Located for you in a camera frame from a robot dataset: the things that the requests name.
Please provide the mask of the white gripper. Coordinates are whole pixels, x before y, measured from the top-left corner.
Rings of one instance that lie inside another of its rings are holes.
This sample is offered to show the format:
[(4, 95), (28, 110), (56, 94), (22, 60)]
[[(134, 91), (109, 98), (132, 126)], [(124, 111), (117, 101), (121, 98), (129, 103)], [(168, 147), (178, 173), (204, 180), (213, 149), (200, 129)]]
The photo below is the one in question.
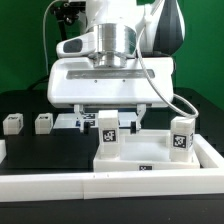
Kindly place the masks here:
[(74, 106), (79, 129), (84, 134), (89, 133), (90, 123), (84, 120), (83, 105), (138, 104), (137, 118), (130, 126), (131, 134), (141, 129), (146, 105), (166, 107), (150, 86), (138, 59), (129, 59), (125, 68), (95, 68), (85, 57), (59, 59), (51, 69), (47, 97), (57, 108)]

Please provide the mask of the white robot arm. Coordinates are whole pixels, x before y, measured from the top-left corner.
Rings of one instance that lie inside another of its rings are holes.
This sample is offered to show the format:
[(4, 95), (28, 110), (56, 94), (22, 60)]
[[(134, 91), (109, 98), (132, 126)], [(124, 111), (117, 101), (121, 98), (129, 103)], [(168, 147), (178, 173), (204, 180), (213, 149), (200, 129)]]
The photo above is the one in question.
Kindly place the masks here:
[(141, 128), (148, 107), (174, 98), (172, 54), (184, 41), (177, 0), (82, 0), (83, 30), (57, 44), (47, 97), (81, 116), (86, 108), (136, 108), (129, 126)]

